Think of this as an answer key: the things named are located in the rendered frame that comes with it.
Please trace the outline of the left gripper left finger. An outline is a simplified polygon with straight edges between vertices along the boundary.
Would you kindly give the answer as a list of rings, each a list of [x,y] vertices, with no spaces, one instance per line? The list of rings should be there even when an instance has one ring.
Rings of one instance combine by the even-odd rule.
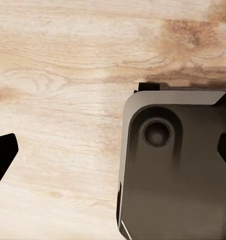
[[[0,181],[18,152],[19,146],[14,133],[0,136]]]

